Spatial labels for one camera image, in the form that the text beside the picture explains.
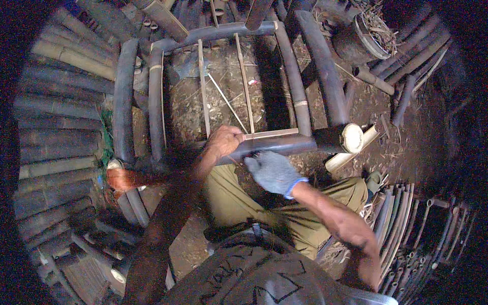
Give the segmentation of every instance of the forearm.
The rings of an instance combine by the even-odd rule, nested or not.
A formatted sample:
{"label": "forearm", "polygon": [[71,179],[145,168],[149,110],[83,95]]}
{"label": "forearm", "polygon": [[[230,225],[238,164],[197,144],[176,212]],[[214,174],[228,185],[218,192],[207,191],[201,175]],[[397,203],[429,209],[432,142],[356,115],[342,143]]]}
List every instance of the forearm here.
{"label": "forearm", "polygon": [[217,151],[205,150],[190,172],[177,179],[162,198],[134,254],[124,304],[154,304],[163,296],[169,246],[190,216],[203,181],[219,158]]}
{"label": "forearm", "polygon": [[379,249],[374,233],[365,221],[347,206],[314,189],[307,183],[298,183],[292,196],[324,224],[330,234],[351,251],[351,264],[344,274],[349,283],[361,279],[363,284],[354,285],[367,290],[378,290],[380,276]]}

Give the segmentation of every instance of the person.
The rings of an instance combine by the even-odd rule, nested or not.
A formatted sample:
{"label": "person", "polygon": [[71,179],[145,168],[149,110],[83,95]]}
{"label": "person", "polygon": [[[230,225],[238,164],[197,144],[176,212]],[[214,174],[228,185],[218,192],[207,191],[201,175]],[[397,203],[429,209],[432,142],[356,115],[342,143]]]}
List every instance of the person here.
{"label": "person", "polygon": [[[263,209],[239,187],[234,165],[215,166],[244,139],[239,128],[221,126],[210,135],[190,171],[163,197],[135,254],[123,303],[397,304],[376,293],[379,249],[372,230],[357,214],[367,200],[365,181],[347,179],[321,192],[286,157],[260,152],[244,160],[255,181],[269,192],[298,202]],[[169,246],[205,183],[214,223],[229,236],[164,293]],[[277,236],[275,228],[280,224],[292,232],[289,242]],[[330,234],[351,251],[337,282],[313,261]]]}

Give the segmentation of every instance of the blue glove cuff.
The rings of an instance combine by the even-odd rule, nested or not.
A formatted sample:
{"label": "blue glove cuff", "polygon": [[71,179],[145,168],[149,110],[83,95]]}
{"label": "blue glove cuff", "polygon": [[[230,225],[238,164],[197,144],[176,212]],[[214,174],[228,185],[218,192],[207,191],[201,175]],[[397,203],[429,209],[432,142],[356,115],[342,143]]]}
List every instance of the blue glove cuff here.
{"label": "blue glove cuff", "polygon": [[308,182],[308,178],[305,178],[305,177],[300,177],[298,178],[297,180],[295,180],[295,182],[293,182],[290,187],[288,188],[288,191],[286,191],[286,194],[285,194],[285,198],[286,199],[293,199],[293,197],[291,196],[291,191],[293,190],[293,188],[297,185],[298,182]]}

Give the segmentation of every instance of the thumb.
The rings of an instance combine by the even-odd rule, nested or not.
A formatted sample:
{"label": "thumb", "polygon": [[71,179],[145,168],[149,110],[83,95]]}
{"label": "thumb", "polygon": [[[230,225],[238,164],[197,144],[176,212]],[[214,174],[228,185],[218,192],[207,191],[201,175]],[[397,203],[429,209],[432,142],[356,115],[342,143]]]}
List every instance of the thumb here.
{"label": "thumb", "polygon": [[247,165],[247,169],[251,173],[257,172],[261,167],[259,165],[258,160],[256,160],[255,158],[250,158],[250,157],[244,158],[244,163]]}

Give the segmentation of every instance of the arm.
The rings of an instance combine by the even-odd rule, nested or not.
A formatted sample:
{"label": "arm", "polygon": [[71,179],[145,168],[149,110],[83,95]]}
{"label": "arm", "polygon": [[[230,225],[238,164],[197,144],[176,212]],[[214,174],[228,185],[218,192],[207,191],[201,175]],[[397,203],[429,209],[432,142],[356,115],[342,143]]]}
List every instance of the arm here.
{"label": "arm", "polygon": [[379,249],[374,233],[365,221],[347,206],[308,183],[296,184],[291,196],[314,213],[332,236],[351,251],[340,282],[353,288],[378,292],[381,273]]}
{"label": "arm", "polygon": [[341,282],[347,286],[378,291],[379,249],[373,231],[348,207],[311,187],[287,158],[262,152],[244,162],[254,180],[265,190],[285,198],[295,198],[314,213],[327,230],[351,251],[351,259]]}
{"label": "arm", "polygon": [[221,126],[210,135],[205,150],[189,173],[175,180],[174,187],[154,211],[134,254],[123,304],[155,304],[163,296],[169,246],[190,216],[205,177],[221,157],[233,152],[244,139],[237,127]]}

